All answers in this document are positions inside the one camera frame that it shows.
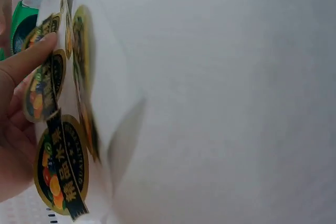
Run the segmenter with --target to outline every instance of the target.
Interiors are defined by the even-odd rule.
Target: finger
[[[26,119],[22,110],[16,112],[9,120],[11,121],[12,125],[17,127],[21,131],[23,131],[25,128],[32,124]]]
[[[10,118],[13,114],[22,110],[23,98],[27,85],[30,83],[30,80],[34,76],[34,71],[28,75],[23,82],[21,82],[14,90],[12,100],[7,111],[7,116]]]
[[[12,24],[12,2],[8,1],[7,3],[3,4],[3,9],[2,9],[2,20],[0,20],[2,23],[2,32],[1,37],[2,37],[2,47],[4,47],[4,52],[5,56],[9,57],[12,55],[11,51],[11,24]]]
[[[31,164],[34,162],[36,146],[31,144],[24,132],[14,126],[9,126],[4,130],[4,138],[13,149],[20,151]]]
[[[52,52],[57,42],[55,33],[48,34],[37,44],[0,63],[0,78],[10,81],[13,89]]]
[[[35,126],[34,124],[29,125],[24,131],[23,133],[26,135],[26,137],[29,139],[30,143],[33,146],[37,145],[36,142],[36,134],[35,134]]]

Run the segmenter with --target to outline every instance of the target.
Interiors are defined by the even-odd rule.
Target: sticker
[[[23,111],[29,121],[43,121],[57,110],[65,73],[66,58],[62,49],[53,52],[37,68],[24,96]]]
[[[60,24],[61,24],[61,17],[62,17],[61,13],[53,15],[50,32],[55,32],[55,33],[58,32],[58,29],[59,29]]]
[[[99,158],[98,151],[98,133],[95,125],[95,121],[92,116],[91,104],[89,102],[87,93],[83,87],[83,82],[81,81],[79,71],[76,65],[73,66],[73,75],[76,87],[76,97],[77,97],[77,107],[79,114],[80,124],[84,126],[84,131],[87,139],[87,147],[89,152],[92,154],[93,160]]]
[[[21,50],[25,50],[31,47],[34,43],[40,41],[45,35],[54,31],[58,32],[61,22],[61,14],[50,15],[47,19],[42,22],[42,25],[35,27],[22,44]]]
[[[73,220],[89,212],[84,203],[89,186],[85,134],[73,116],[61,116],[59,110],[48,121],[37,147],[34,182],[54,212],[71,215]]]
[[[69,10],[67,10],[66,15],[66,32],[65,32],[65,52],[67,58],[70,59],[72,53],[72,35],[71,35],[71,16]]]
[[[84,126],[88,149],[95,160],[99,157],[97,129],[90,104],[90,57],[88,41],[88,11],[80,6],[74,16],[73,27],[73,75],[76,86],[80,123]]]

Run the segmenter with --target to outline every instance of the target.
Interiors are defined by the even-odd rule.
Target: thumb
[[[0,62],[0,116],[7,111],[15,87],[48,58],[56,42],[56,34],[48,34],[32,47]]]

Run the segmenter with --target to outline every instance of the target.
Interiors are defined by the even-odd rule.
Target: white wall
[[[124,223],[336,219],[336,0],[102,0],[148,98]]]

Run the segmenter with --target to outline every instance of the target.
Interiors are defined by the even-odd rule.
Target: hand
[[[0,0],[0,48],[4,49],[5,57],[11,56],[11,25],[12,0]]]
[[[36,155],[34,124],[22,111],[22,80],[41,65],[56,45],[55,33],[0,62],[0,202],[29,187]]]

